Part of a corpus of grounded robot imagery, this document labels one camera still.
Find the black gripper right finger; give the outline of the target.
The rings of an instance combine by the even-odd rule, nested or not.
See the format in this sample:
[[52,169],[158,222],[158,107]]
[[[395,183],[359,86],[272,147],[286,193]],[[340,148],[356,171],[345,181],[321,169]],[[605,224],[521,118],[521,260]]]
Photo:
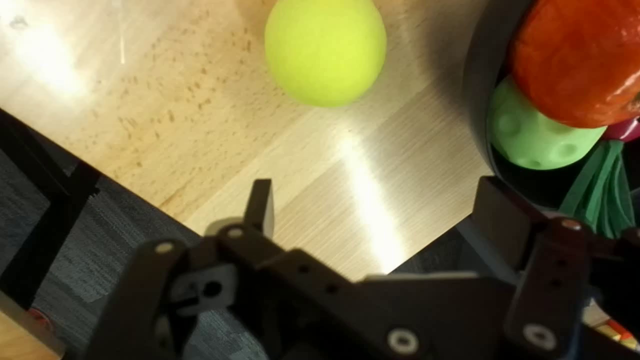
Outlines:
[[500,179],[477,183],[472,224],[490,243],[518,247],[513,300],[504,338],[520,360],[637,360],[637,352],[585,325],[592,297],[604,312],[633,330],[637,297],[637,234],[596,237],[584,222],[546,217]]

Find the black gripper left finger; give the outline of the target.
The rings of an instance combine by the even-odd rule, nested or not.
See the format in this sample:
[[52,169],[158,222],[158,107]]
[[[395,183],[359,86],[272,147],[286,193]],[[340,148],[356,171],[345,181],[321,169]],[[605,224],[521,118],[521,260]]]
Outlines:
[[85,360],[179,360],[204,312],[226,310],[272,360],[435,360],[421,279],[350,282],[269,240],[272,185],[246,213],[188,247],[136,250],[94,330]]

